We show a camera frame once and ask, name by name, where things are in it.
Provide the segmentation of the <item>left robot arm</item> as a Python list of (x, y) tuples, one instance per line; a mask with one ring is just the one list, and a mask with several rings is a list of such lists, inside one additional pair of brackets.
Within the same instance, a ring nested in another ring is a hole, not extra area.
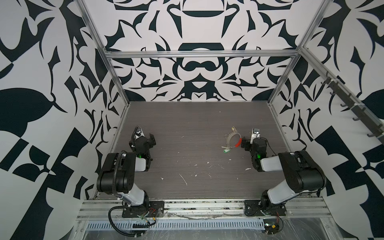
[(113, 195), (128, 206), (143, 205), (147, 194), (135, 184), (135, 173), (147, 172), (153, 161), (150, 149), (156, 145), (155, 136), (147, 138), (140, 130), (129, 142), (131, 152), (109, 153), (97, 179), (100, 193)]

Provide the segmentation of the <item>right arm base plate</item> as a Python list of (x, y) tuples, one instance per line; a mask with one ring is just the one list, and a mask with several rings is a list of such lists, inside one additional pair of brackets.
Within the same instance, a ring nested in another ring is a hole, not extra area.
[(245, 200), (244, 205), (247, 217), (286, 216), (287, 212), (285, 203), (275, 205), (264, 200)]

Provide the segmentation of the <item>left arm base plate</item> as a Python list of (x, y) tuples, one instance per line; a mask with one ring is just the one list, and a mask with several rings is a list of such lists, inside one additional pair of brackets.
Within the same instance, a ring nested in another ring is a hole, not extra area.
[(125, 207), (122, 213), (123, 218), (136, 218), (144, 215), (145, 217), (156, 217), (158, 214), (163, 214), (165, 208), (164, 201), (149, 201), (144, 202), (139, 206)]

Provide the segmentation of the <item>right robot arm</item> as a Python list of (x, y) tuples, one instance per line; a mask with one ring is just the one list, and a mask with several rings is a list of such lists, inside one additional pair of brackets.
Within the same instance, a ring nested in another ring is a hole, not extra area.
[(316, 193), (327, 184), (324, 171), (307, 151), (282, 152), (267, 157), (268, 141), (262, 138), (242, 138), (241, 147), (251, 155), (252, 165), (258, 172), (284, 173), (285, 179), (262, 193), (255, 204), (246, 204), (245, 214), (254, 216), (277, 215), (283, 212), (285, 203), (303, 193)]

